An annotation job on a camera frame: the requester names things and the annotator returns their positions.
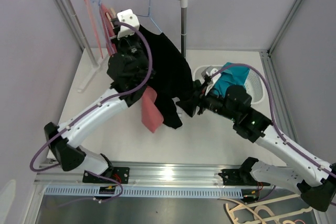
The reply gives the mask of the teal t shirt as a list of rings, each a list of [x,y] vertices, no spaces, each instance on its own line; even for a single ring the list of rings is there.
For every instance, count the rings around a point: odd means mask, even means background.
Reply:
[[[224,97],[228,87],[233,85],[243,86],[245,88],[245,82],[249,74],[249,68],[236,66],[224,70],[222,73],[217,74],[219,79],[211,89],[211,93]]]

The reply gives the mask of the salmon pink t shirt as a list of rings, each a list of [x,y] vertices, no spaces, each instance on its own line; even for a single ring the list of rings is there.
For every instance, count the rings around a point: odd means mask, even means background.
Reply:
[[[110,39],[110,37],[113,37],[115,34],[106,17],[107,10],[108,8],[101,4],[101,8],[99,9],[99,11],[102,20],[104,36],[106,39],[106,46],[109,56],[112,56],[118,50],[116,48],[116,45]],[[163,115],[154,104],[156,98],[156,91],[153,88],[147,86],[144,93],[142,94],[141,99],[141,120],[142,124],[152,133],[154,133],[156,129],[163,124],[164,121]]]

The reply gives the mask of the beige wooden hanger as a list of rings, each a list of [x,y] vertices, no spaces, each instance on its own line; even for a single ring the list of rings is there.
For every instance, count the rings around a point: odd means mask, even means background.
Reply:
[[[112,28],[114,28],[113,20],[116,18],[116,16],[117,16],[116,12],[112,7],[107,10],[106,17],[107,17],[107,19],[108,19]]]

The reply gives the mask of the pink wire hanger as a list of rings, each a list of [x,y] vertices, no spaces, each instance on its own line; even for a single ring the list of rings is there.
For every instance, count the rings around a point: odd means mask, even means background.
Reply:
[[[102,48],[101,48],[101,43],[100,43],[100,38],[99,38],[99,35],[98,35],[96,23],[95,23],[95,20],[94,20],[94,16],[93,16],[93,11],[92,11],[92,7],[91,7],[91,4],[90,4],[90,0],[83,0],[83,1],[85,3],[86,9],[87,9],[87,12],[88,12],[88,15],[89,15],[91,27],[92,27],[92,30],[93,30],[96,42],[98,44],[98,48],[99,48],[99,51],[100,51],[101,59],[104,59],[104,55],[103,55]]]

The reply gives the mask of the green and white t shirt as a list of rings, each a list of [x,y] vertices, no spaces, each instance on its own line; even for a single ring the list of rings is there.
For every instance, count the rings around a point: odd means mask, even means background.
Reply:
[[[193,96],[199,97],[202,94],[202,89],[203,87],[201,81],[195,80],[193,82],[193,91],[192,91]]]

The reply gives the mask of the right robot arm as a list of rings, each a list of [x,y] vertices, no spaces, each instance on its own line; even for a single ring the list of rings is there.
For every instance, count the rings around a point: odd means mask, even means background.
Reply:
[[[251,107],[251,96],[239,85],[230,86],[223,97],[196,88],[185,101],[176,103],[190,117],[209,110],[233,122],[236,133],[272,152],[286,167],[247,158],[240,167],[244,184],[266,182],[293,193],[313,209],[325,212],[335,196],[335,165],[308,152],[280,131],[275,122]]]

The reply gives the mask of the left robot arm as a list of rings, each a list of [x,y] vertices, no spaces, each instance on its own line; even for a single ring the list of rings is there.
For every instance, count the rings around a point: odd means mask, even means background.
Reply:
[[[112,163],[81,144],[101,124],[137,103],[152,74],[151,51],[142,34],[122,38],[118,47],[119,52],[108,62],[107,74],[113,80],[110,87],[76,117],[44,127],[49,149],[64,172],[83,169],[102,183],[112,179]]]

